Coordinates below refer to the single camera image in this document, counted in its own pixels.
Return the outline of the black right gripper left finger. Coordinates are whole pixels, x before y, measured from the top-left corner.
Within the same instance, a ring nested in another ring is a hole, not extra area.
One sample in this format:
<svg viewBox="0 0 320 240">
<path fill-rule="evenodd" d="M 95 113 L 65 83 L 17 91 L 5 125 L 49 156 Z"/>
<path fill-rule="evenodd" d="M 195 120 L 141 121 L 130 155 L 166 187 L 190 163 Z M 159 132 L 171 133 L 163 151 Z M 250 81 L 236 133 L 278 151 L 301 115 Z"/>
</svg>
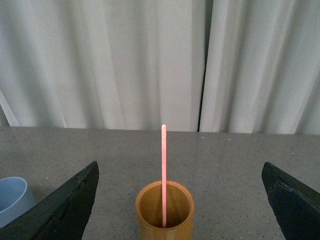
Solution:
<svg viewBox="0 0 320 240">
<path fill-rule="evenodd" d="M 92 213 L 99 167 L 91 162 L 0 230 L 2 240 L 80 240 Z"/>
</svg>

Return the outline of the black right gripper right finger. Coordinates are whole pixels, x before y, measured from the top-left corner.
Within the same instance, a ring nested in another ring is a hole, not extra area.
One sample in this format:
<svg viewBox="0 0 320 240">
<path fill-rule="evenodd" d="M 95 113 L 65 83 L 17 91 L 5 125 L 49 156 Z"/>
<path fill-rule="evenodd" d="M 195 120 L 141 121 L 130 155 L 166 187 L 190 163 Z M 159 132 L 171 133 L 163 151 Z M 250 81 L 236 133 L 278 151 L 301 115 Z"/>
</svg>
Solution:
<svg viewBox="0 0 320 240">
<path fill-rule="evenodd" d="M 270 162 L 261 178 L 268 202 L 287 240 L 320 238 L 320 193 Z"/>
</svg>

